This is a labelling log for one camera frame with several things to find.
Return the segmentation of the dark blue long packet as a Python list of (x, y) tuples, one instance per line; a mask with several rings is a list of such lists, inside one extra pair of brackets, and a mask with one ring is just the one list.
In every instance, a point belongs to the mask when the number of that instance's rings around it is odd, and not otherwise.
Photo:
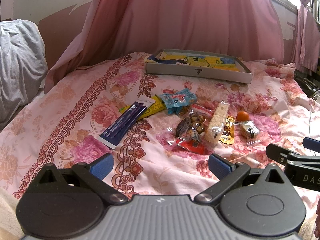
[(114, 150), (126, 132), (155, 102), (155, 99), (141, 95), (116, 121), (99, 135), (98, 140)]

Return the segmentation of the clear green cake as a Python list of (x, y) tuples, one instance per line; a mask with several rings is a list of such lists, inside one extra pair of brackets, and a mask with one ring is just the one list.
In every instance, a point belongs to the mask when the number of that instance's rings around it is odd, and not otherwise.
[(236, 121), (235, 124), (240, 129), (240, 135), (246, 139), (247, 146), (258, 142), (260, 130), (253, 121)]

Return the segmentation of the rice cracker bar packet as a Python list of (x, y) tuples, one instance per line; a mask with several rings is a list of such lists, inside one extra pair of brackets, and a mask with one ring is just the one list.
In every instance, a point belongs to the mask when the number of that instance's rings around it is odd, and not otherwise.
[(208, 124), (204, 139), (214, 147), (220, 140), (224, 131), (225, 120), (229, 110), (229, 103), (221, 101)]

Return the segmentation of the small orange mandarin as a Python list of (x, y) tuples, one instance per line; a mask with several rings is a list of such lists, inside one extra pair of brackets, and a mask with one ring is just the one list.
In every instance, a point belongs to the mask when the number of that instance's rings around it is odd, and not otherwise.
[(243, 122), (243, 121), (249, 121), (250, 116), (246, 111), (240, 111), (236, 115), (236, 121), (237, 122)]

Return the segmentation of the quail egg clear packet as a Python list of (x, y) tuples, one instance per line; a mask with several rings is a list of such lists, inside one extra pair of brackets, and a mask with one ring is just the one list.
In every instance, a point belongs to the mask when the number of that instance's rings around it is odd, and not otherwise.
[(171, 146), (177, 146), (194, 154), (207, 155), (208, 151), (204, 135), (213, 112), (197, 103), (193, 103), (192, 105), (194, 105), (194, 113), (188, 116), (191, 120), (189, 129), (180, 137), (175, 137), (176, 127), (183, 120), (177, 116), (179, 121), (175, 121), (173, 126), (168, 128), (169, 136), (167, 142)]

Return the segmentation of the brown nut snack packet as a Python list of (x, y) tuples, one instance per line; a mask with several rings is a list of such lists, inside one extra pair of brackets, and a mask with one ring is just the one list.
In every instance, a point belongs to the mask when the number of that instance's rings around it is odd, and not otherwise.
[(194, 113), (194, 105), (190, 105), (190, 106), (183, 106), (177, 113), (177, 116), (179, 118), (185, 118), (191, 114)]

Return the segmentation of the light blue snack packet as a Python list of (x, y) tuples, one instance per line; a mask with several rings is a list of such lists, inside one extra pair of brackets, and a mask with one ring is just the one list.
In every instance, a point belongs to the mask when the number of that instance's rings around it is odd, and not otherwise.
[(183, 107), (197, 102), (196, 94), (192, 93), (188, 88), (174, 94), (164, 93), (157, 95), (157, 98), (164, 103), (168, 114), (177, 114)]

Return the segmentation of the yellow snack bar packet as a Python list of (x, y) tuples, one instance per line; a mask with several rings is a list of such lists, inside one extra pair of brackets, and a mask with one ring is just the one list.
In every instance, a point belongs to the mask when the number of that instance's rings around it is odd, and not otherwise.
[[(148, 97), (146, 95), (140, 95), (138, 99), (147, 99)], [(154, 104), (152, 104), (144, 113), (138, 118), (138, 120), (147, 118), (148, 116), (154, 115), (162, 110), (165, 110), (165, 105), (159, 100), (159, 98), (155, 95), (151, 97), (152, 100), (154, 100)], [(119, 112), (123, 114), (130, 106), (125, 106), (121, 109), (119, 109)]]

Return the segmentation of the gold foil snack packet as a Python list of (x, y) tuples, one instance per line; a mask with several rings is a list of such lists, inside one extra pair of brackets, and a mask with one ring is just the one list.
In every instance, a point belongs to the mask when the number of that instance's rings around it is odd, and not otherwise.
[(220, 141), (226, 145), (234, 144), (235, 117), (227, 116)]

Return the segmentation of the dark dried snack packet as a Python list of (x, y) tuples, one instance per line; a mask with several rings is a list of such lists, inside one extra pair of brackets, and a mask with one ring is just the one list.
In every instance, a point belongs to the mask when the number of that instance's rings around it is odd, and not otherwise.
[(189, 126), (191, 124), (191, 120), (189, 117), (184, 118), (183, 120), (181, 120), (178, 124), (178, 126), (176, 127), (176, 131), (175, 131), (175, 137), (178, 138), (180, 137), (185, 131), (187, 131), (189, 129)]

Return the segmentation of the floral pink bedsheet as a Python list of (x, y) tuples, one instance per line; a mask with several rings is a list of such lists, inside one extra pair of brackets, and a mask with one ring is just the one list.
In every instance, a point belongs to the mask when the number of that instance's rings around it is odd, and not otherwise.
[[(79, 68), (41, 98), (34, 99), (1, 132), (1, 239), (19, 239), (17, 201), (46, 163), (69, 168), (91, 162), (108, 148), (99, 134), (119, 116), (119, 110), (140, 95), (175, 93), (188, 88), (199, 105), (214, 110), (229, 103), (229, 114), (245, 111), (260, 130), (248, 145), (236, 132), (232, 145), (219, 143), (214, 152), (231, 162), (262, 168), (265, 148), (278, 144), (300, 154), (305, 137), (319, 138), (319, 104), (308, 98), (293, 78), (294, 64), (275, 60), (246, 62), (249, 85), (198, 77), (146, 74), (143, 53)], [(171, 146), (170, 129), (179, 118), (166, 111), (140, 120), (113, 150), (112, 172), (105, 181), (128, 197), (134, 194), (194, 196), (216, 182), (207, 157)]]

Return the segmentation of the pink side curtain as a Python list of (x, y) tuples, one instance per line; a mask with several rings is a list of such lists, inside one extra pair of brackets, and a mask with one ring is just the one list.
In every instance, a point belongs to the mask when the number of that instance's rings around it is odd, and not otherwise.
[(300, 0), (294, 62), (300, 72), (315, 72), (319, 57), (319, 30), (307, 5), (311, 0)]

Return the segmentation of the grey cardboard tray box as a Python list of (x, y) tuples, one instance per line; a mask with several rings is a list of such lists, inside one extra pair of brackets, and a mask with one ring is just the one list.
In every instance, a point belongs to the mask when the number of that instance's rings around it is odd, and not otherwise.
[(253, 74), (236, 57), (192, 50), (162, 49), (144, 59), (148, 74), (192, 76), (232, 81), (252, 82)]

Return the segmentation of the grey pillow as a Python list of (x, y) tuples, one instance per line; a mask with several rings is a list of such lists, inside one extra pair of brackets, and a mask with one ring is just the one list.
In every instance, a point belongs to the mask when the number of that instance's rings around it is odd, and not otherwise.
[(38, 94), (48, 67), (43, 38), (28, 20), (1, 22), (1, 129)]

